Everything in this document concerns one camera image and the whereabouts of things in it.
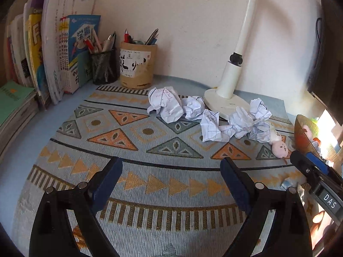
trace patterned tablecloth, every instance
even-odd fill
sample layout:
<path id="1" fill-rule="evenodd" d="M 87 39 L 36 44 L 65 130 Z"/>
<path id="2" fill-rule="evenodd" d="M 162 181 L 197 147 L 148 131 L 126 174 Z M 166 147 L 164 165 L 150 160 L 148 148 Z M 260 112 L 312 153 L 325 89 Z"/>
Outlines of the patterned tablecloth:
<path id="1" fill-rule="evenodd" d="M 64 190 L 88 181 L 113 155 L 123 159 L 123 174 L 96 217 L 122 257 L 222 256 L 245 220 L 219 171 L 226 156 L 269 188 L 280 189 L 287 177 L 301 180 L 289 156 L 276 158 L 267 143 L 247 136 L 203 143 L 200 120 L 166 124 L 155 112 L 148 115 L 148 91 L 117 82 L 99 86 L 43 148 L 13 226 L 12 238 L 26 256 L 46 187 Z M 287 116 L 272 116 L 271 122 L 293 150 Z M 73 213 L 68 214 L 79 248 L 90 254 Z M 271 212 L 254 253 L 263 248 L 272 217 Z"/>

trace lamp base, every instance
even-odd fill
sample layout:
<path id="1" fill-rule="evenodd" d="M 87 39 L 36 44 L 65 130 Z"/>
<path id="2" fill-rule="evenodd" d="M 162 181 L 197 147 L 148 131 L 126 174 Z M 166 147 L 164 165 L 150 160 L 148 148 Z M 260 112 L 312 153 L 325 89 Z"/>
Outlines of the lamp base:
<path id="1" fill-rule="evenodd" d="M 216 89 L 209 89 L 205 92 L 204 102 L 213 112 L 219 112 L 219 116 L 228 120 L 229 115 L 236 111 L 236 107 L 243 107 L 249 112 L 250 105 L 239 96 L 234 96 L 230 99 L 222 98 L 217 94 Z"/>

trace pen holder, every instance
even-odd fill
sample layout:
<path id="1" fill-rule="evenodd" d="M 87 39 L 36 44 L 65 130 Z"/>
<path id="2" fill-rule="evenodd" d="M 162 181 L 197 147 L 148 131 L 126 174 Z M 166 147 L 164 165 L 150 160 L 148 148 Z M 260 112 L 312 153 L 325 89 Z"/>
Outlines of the pen holder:
<path id="1" fill-rule="evenodd" d="M 157 45 L 121 42 L 120 82 L 130 89 L 146 89 L 152 84 Z"/>
<path id="2" fill-rule="evenodd" d="M 105 85 L 113 83 L 118 79 L 116 72 L 116 51 L 91 54 L 93 83 L 95 85 Z"/>

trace blue desk surface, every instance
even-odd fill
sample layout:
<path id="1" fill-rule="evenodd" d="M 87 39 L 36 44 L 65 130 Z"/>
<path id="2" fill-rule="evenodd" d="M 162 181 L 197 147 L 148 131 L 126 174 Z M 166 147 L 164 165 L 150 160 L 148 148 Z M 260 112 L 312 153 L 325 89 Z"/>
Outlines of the blue desk surface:
<path id="1" fill-rule="evenodd" d="M 201 97 L 209 88 L 195 81 L 169 76 L 155 76 L 154 86 L 173 86 L 181 95 L 187 95 L 191 88 L 192 94 Z M 52 105 L 47 111 L 38 113 L 18 135 L 0 163 L 0 222 L 9 236 L 17 201 L 37 156 L 59 126 L 95 88 L 90 82 L 74 94 L 65 94 L 58 105 Z M 235 94 L 247 102 L 260 97 L 273 115 L 287 118 L 282 100 L 243 91 L 235 91 Z"/>

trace blue book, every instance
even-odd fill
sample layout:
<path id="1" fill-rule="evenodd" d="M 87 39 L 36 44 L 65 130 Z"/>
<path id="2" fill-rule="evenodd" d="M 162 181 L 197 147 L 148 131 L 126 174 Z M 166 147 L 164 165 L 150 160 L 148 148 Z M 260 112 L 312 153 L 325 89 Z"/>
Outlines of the blue book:
<path id="1" fill-rule="evenodd" d="M 95 42 L 92 29 L 98 34 L 100 15 L 68 15 L 60 21 L 60 69 L 65 93 L 73 93 L 91 79 L 90 54 L 83 38 Z"/>

